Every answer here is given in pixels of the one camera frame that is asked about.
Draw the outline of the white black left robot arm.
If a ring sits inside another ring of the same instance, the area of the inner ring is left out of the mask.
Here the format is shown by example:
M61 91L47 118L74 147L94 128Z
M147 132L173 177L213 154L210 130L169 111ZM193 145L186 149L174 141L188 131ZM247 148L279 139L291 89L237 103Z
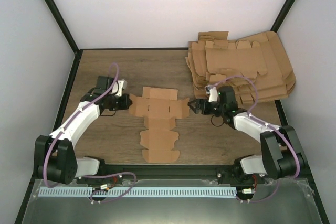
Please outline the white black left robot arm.
M124 79L99 76L71 116L49 135L36 139L33 174L45 182L69 184L75 178L89 177L95 184L102 184L107 178L107 170L100 166L102 160L77 158L75 146L105 110L122 111L132 105L129 94L124 93L126 87Z

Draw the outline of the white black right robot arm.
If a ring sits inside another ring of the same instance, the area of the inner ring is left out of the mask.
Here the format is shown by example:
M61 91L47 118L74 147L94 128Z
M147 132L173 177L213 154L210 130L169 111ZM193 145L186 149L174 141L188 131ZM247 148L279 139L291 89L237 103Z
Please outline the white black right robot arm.
M252 175L266 175L272 179L296 178L308 167L308 160L296 130L290 126L268 123L240 108L232 87L207 86L206 99L195 99L188 103L194 113L222 118L224 124L245 133L261 146L261 155L239 158L233 177L244 184Z

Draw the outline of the brown cardboard box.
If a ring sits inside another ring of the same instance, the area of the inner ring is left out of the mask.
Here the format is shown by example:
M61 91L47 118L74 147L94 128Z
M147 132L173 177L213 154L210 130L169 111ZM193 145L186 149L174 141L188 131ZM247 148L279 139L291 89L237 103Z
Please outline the brown cardboard box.
M180 151L175 148L179 133L176 120L189 116L189 99L178 99L177 89L143 87L142 95L130 95L129 113L144 118L146 129L140 132L142 157L150 164L176 162Z

